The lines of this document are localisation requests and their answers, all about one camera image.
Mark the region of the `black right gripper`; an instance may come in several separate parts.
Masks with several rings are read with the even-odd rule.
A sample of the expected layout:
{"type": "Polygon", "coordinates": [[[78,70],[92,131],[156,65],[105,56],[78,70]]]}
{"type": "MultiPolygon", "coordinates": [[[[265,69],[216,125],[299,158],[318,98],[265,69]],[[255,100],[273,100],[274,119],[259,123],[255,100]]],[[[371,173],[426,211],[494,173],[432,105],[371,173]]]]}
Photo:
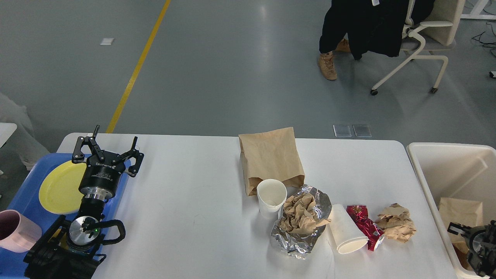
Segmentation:
{"type": "Polygon", "coordinates": [[[467,247],[472,252],[480,252],[482,242],[485,240],[486,227],[469,227],[456,222],[450,222],[448,233],[460,235],[465,238],[467,247]]]}

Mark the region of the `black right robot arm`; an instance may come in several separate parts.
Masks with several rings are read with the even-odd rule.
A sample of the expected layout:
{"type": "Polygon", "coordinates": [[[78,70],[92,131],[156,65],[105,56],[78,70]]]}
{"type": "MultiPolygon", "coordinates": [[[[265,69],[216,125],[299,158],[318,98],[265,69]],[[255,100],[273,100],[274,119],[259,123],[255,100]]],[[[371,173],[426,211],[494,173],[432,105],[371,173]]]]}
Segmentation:
{"type": "Polygon", "coordinates": [[[448,232],[461,235],[468,248],[467,262],[480,276],[496,278],[496,221],[487,226],[469,227],[455,222],[448,226],[448,232]]]}

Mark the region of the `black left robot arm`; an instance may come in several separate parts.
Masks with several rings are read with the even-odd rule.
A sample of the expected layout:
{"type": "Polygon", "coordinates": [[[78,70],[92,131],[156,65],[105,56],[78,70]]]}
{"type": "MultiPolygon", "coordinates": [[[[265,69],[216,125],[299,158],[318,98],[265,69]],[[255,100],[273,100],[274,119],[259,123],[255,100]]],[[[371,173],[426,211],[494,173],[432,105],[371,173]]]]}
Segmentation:
{"type": "Polygon", "coordinates": [[[106,258],[98,253],[100,247],[117,244],[126,236],[123,222],[106,220],[104,208],[115,197],[122,175],[137,175],[144,154],[136,148],[137,137],[123,154],[102,150],[96,141],[99,128],[80,137],[72,154],[72,163],[85,164],[78,213],[73,220],[58,217],[27,252],[23,259],[27,278],[90,279],[106,258]]]}

